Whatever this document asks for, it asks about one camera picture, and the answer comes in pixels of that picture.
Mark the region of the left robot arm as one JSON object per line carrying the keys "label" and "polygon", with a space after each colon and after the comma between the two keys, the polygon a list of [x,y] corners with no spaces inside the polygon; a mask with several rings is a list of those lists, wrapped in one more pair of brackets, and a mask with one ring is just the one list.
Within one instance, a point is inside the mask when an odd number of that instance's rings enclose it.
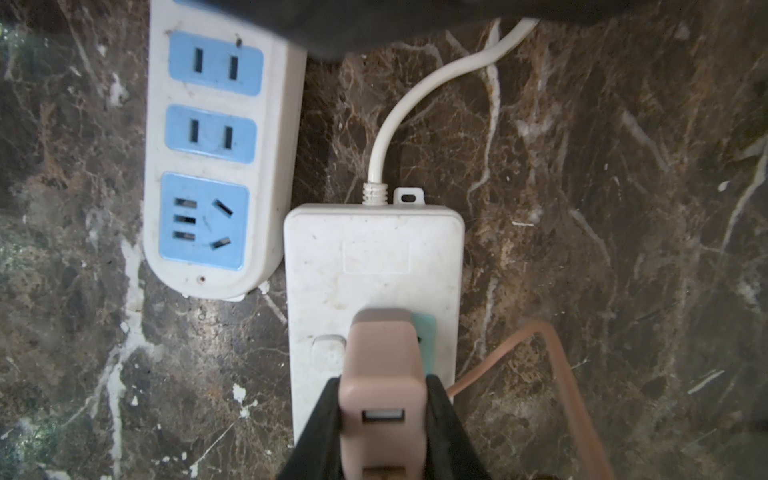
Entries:
{"label": "left robot arm", "polygon": [[642,1],[196,1],[194,7],[260,28],[311,56],[336,60],[496,18],[594,25]]}

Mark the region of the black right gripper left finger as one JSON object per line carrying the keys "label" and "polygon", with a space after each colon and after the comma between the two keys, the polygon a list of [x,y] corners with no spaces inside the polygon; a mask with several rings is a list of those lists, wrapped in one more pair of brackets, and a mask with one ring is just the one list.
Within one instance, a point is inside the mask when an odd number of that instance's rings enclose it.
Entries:
{"label": "black right gripper left finger", "polygon": [[326,383],[293,453],[277,476],[278,480],[343,478],[339,384],[339,377]]}

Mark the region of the pink charger plug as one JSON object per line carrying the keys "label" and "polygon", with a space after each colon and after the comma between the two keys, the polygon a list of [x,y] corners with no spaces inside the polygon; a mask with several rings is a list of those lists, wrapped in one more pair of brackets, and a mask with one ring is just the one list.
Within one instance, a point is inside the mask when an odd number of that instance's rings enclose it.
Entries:
{"label": "pink charger plug", "polygon": [[427,400],[411,312],[358,312],[339,385],[344,477],[421,479],[427,460]]}

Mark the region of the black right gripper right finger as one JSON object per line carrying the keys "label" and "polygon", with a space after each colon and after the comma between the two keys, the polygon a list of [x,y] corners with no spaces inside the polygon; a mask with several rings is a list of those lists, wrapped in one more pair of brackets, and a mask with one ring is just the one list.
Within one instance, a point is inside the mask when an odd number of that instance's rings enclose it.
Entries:
{"label": "black right gripper right finger", "polygon": [[440,379],[426,377],[425,479],[490,479]]}

